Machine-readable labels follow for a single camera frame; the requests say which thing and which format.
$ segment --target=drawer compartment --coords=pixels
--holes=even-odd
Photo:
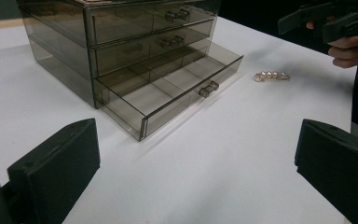
[[[208,38],[212,25],[213,21],[203,21],[169,32],[95,48],[98,76]]]
[[[240,56],[214,43],[189,45],[97,77],[95,99],[141,141],[215,91],[240,63]]]
[[[208,1],[31,1],[22,10],[82,46],[94,46],[213,19],[216,3]]]

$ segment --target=dark background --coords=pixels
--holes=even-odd
[[[298,45],[327,53],[329,46],[323,44],[321,39],[313,37],[312,30],[307,29],[305,24],[284,35],[278,33],[278,20],[309,2],[310,0],[255,0],[248,2],[251,6],[246,6],[246,2],[243,0],[223,0],[219,16]]]
[[[278,19],[296,11],[310,0],[249,1],[223,0],[219,16],[260,32],[277,36],[306,48],[326,53],[328,46],[313,38],[312,31],[300,27],[285,35],[278,34]],[[16,0],[0,0],[0,20],[17,19]]]

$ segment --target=acrylic drawer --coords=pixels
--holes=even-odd
[[[155,35],[133,38],[113,45],[93,48],[91,61],[95,60],[97,76],[158,56],[210,37],[213,20],[195,23]]]
[[[32,15],[24,11],[22,15],[30,39],[86,78],[102,76],[169,50],[208,38],[213,26],[213,20],[202,21],[168,32],[88,49]]]
[[[185,46],[97,77],[95,100],[141,141],[216,91],[240,63],[240,56],[214,43]]]
[[[217,8],[209,6],[209,2],[213,1],[200,0],[144,0],[126,3],[81,0],[18,2],[22,10],[83,46],[150,35],[193,22],[210,20],[217,12]]]

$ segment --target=open drawer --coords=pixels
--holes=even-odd
[[[205,40],[94,80],[97,104],[138,141],[237,72],[239,55]]]

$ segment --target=drawer handle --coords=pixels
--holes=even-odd
[[[170,21],[170,22],[174,22],[176,20],[183,20],[183,21],[188,21],[188,18],[190,17],[190,12],[185,10],[185,9],[180,9],[178,12],[172,12],[172,11],[168,11],[165,14],[165,20],[166,21]]]
[[[185,40],[179,36],[176,35],[173,39],[168,39],[168,38],[163,38],[160,40],[160,45],[166,49],[166,48],[172,48],[172,47],[180,47],[182,45],[184,45]]]
[[[219,89],[219,84],[212,81],[208,86],[200,89],[199,95],[207,98],[211,92],[217,91],[217,89]]]

